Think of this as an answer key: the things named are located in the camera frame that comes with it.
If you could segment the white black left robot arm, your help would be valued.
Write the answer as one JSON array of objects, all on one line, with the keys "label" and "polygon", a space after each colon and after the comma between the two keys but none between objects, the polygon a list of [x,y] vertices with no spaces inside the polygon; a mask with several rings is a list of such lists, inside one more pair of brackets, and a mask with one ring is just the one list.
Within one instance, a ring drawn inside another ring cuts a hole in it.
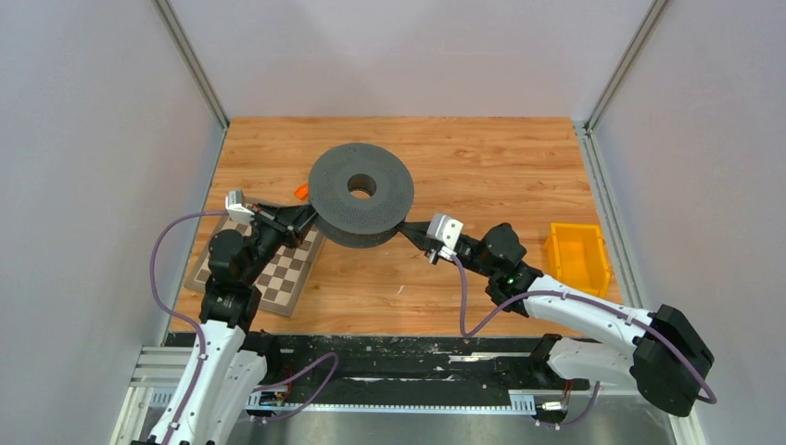
[{"label": "white black left robot arm", "polygon": [[261,301],[255,282],[280,248],[297,248],[311,229],[312,205],[246,207],[229,204],[225,215],[250,235],[225,229],[208,243],[209,278],[197,319],[166,304],[160,308],[190,324],[196,339],[172,399],[147,444],[223,444],[258,384],[284,370],[273,339],[250,330]]}]

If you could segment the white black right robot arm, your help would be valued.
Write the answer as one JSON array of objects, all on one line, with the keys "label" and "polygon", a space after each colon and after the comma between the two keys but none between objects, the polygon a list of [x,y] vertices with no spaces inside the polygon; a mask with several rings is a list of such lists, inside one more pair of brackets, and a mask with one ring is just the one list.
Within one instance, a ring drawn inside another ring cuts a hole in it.
[{"label": "white black right robot arm", "polygon": [[590,339],[544,336],[541,354],[529,362],[535,383],[548,388],[561,379],[587,379],[633,386],[651,405],[678,417],[688,416],[698,401],[716,404],[706,381],[715,357],[682,311],[665,304],[657,311],[614,304],[558,281],[525,262],[526,249],[507,222],[480,239],[462,229],[445,214],[397,227],[430,263],[457,267],[462,305],[468,299],[466,274],[477,273],[488,279],[494,314],[554,322]]}]

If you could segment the black cable spool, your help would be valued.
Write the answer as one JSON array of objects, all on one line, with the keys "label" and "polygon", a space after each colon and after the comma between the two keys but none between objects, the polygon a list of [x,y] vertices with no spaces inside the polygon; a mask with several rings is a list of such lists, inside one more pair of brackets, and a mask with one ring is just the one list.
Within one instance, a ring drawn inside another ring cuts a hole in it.
[{"label": "black cable spool", "polygon": [[314,225],[347,248],[374,248],[396,235],[414,201],[412,176],[390,151],[348,143],[324,152],[308,178]]}]

